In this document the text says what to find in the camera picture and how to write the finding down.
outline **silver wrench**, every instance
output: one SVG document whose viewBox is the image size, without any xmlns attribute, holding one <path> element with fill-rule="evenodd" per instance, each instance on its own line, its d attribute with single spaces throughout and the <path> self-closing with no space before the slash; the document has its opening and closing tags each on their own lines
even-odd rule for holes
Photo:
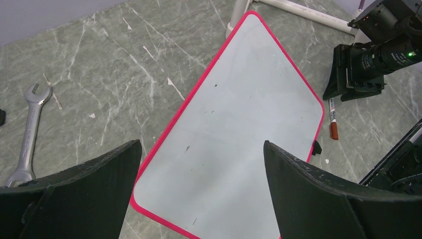
<svg viewBox="0 0 422 239">
<path fill-rule="evenodd" d="M 34 84 L 25 92 L 25 99 L 29 103 L 28 119 L 26 120 L 25 133 L 22 147 L 20 148 L 19 162 L 15 171 L 7 178 L 6 187 L 16 181 L 31 181 L 35 179 L 32 171 L 32 156 L 34 154 L 35 139 L 37 137 L 39 117 L 42 106 L 50 99 L 53 90 L 48 87 L 41 95 L 36 95 L 38 84 Z"/>
</svg>

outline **marker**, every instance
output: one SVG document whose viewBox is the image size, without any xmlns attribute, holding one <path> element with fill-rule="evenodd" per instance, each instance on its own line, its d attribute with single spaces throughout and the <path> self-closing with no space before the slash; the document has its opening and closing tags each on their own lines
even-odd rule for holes
<svg viewBox="0 0 422 239">
<path fill-rule="evenodd" d="M 335 107 L 334 107 L 334 98 L 329 99 L 330 106 L 330 137 L 334 140 L 338 140 L 338 131 L 337 131 L 337 120 L 335 119 Z"/>
</svg>

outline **pink edge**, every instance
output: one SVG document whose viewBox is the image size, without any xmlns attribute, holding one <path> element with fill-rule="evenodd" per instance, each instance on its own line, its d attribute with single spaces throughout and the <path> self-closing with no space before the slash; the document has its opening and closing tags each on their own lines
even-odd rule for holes
<svg viewBox="0 0 422 239">
<path fill-rule="evenodd" d="M 222 55 L 222 53 L 224 52 L 224 50 L 226 49 L 227 45 L 230 43 L 230 41 L 232 40 L 232 38 L 234 37 L 234 35 L 236 34 L 236 32 L 239 30 L 240 26 L 242 25 L 242 23 L 245 21 L 246 17 L 248 17 L 249 15 L 255 15 L 257 18 L 259 18 L 259 20 L 262 22 L 262 24 L 264 25 L 264 27 L 268 30 L 268 33 L 270 33 L 270 35 L 273 37 L 273 39 L 275 40 L 275 42 L 277 43 L 277 45 L 280 47 L 280 49 L 282 50 L 282 52 L 286 55 L 287 59 L 290 61 L 290 63 L 293 65 L 294 69 L 297 71 L 297 73 L 300 75 L 300 77 L 303 79 L 304 83 L 308 86 L 308 88 L 311 90 L 312 94 L 315 96 L 315 98 L 318 100 L 319 104 L 321 105 L 322 108 L 322 116 L 321 116 L 321 120 L 319 122 L 319 126 L 314 138 L 314 141 L 317 139 L 318 134 L 319 134 L 319 130 L 321 129 L 321 125 L 322 125 L 322 120 L 324 118 L 324 107 L 322 105 L 321 100 L 319 99 L 319 97 L 316 95 L 316 93 L 314 92 L 314 90 L 311 88 L 311 86 L 309 85 L 309 83 L 306 81 L 306 79 L 304 78 L 304 76 L 302 75 L 302 73 L 299 71 L 299 69 L 297 68 L 297 66 L 294 64 L 294 62 L 292 61 L 292 59 L 290 58 L 290 56 L 287 54 L 286 50 L 281 46 L 280 42 L 278 41 L 278 39 L 276 38 L 276 36 L 271 32 L 270 28 L 268 27 L 268 25 L 264 22 L 264 20 L 262 19 L 262 17 L 255 11 L 248 11 L 246 12 L 243 17 L 239 20 L 239 23 L 236 25 L 236 27 L 233 29 L 233 31 L 231 32 L 231 34 L 228 36 L 228 38 L 226 39 L 226 41 L 223 43 L 222 47 L 220 48 L 220 50 L 217 52 L 217 54 L 215 55 L 215 57 L 212 59 L 212 61 L 210 62 L 210 64 L 208 65 L 208 67 L 205 69 L 204 73 L 202 74 L 202 76 L 200 77 L 200 79 L 198 80 L 198 82 L 196 83 L 196 85 L 193 87 L 193 89 L 191 90 L 191 92 L 188 94 L 188 96 L 186 97 L 185 101 L 183 101 L 182 105 L 180 106 L 180 108 L 177 110 L 177 112 L 175 113 L 175 115 L 173 116 L 173 118 L 170 120 L 169 124 L 166 126 L 166 128 L 164 129 L 163 133 L 160 135 L 160 137 L 158 138 L 157 142 L 154 144 L 154 146 L 152 147 L 151 151 L 148 153 L 148 155 L 145 157 L 144 161 L 141 163 L 140 167 L 139 167 L 139 171 L 138 174 L 136 176 L 136 180 L 135 180 L 135 184 L 138 181 L 138 179 L 140 178 L 140 176 L 142 175 L 142 173 L 145 171 L 146 167 L 148 166 L 148 164 L 151 162 L 152 158 L 155 156 L 155 154 L 157 153 L 158 149 L 160 148 L 160 146 L 163 144 L 164 140 L 166 139 L 167 135 L 170 133 L 170 131 L 172 130 L 173 126 L 176 124 L 177 120 L 180 118 L 180 116 L 182 115 L 183 111 L 186 109 L 186 107 L 188 106 L 188 104 L 190 103 L 190 101 L 192 100 L 192 98 L 194 97 L 194 95 L 196 94 L 196 92 L 198 91 L 199 87 L 202 85 L 202 83 L 204 82 L 205 78 L 208 76 L 208 74 L 210 73 L 211 69 L 214 67 L 214 65 L 216 64 L 216 62 L 218 61 L 218 59 L 220 58 L 220 56 Z M 311 153 L 312 153 L 312 149 L 314 147 L 311 147 L 311 150 L 309 152 L 308 158 L 307 158 L 307 162 L 309 162 L 309 159 L 311 158 Z M 155 214 L 153 214 L 152 212 L 144 209 L 143 207 L 139 206 L 136 201 L 135 198 L 133 196 L 133 191 L 134 191 L 134 187 L 132 189 L 132 195 L 130 197 L 130 205 L 133 207 L 133 209 L 135 209 L 135 211 L 139 212 L 140 214 L 145 215 L 146 217 L 149 217 L 150 219 L 162 224 L 165 227 L 168 227 L 172 230 L 174 230 L 175 232 L 190 238 L 190 239 L 200 239 L 198 236 L 174 225 L 173 223 L 165 220 L 164 218 L 161 218 Z"/>
</svg>

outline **marble countertop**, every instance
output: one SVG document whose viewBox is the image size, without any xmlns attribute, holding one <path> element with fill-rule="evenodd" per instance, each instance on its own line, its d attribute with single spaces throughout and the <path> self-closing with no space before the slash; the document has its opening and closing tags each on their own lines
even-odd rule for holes
<svg viewBox="0 0 422 239">
<path fill-rule="evenodd" d="M 296 2 L 350 20 L 331 0 Z M 137 0 L 0 47 L 0 109 L 7 112 L 0 127 L 0 182 L 17 165 L 28 111 L 23 93 L 34 83 L 40 91 L 51 85 L 55 96 L 41 113 L 37 177 L 131 139 L 141 139 L 147 153 L 224 43 L 232 8 L 224 0 Z M 350 44 L 352 36 L 263 3 L 250 9 L 263 16 L 322 98 L 333 48 Z M 311 164 L 358 182 L 422 117 L 419 72 L 400 70 L 386 83 L 379 96 L 336 99 L 340 140 L 330 139 L 325 114 L 322 154 Z M 120 238 L 160 237 L 181 238 L 128 207 Z"/>
</svg>

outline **whiteboard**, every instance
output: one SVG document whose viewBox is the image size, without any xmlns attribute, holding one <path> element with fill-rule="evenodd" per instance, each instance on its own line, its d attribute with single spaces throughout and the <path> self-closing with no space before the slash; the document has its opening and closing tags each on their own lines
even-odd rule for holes
<svg viewBox="0 0 422 239">
<path fill-rule="evenodd" d="M 323 114 L 249 11 L 141 164 L 130 203 L 192 239 L 278 239 L 264 141 L 307 161 Z"/>
</svg>

